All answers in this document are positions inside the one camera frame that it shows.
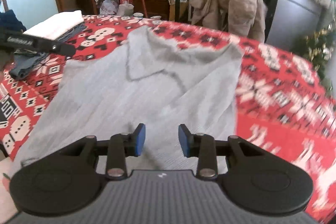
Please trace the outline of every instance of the gray shirt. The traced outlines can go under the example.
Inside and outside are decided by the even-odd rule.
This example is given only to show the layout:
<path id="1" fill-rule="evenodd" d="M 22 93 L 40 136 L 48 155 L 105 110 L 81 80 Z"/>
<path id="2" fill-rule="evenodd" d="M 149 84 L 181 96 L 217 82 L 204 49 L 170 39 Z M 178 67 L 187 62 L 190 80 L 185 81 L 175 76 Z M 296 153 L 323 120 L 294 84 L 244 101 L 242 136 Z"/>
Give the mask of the gray shirt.
<path id="1" fill-rule="evenodd" d="M 179 124 L 222 140 L 235 133 L 242 58 L 236 46 L 180 50 L 174 39 L 147 27 L 128 40 L 99 60 L 67 62 L 60 90 L 18 151 L 11 174 L 84 136 L 108 140 L 141 122 L 146 141 L 142 156 L 127 158 L 129 171 L 193 169 L 196 159 L 184 158 L 179 146 Z M 100 159 L 98 172 L 104 164 Z"/>

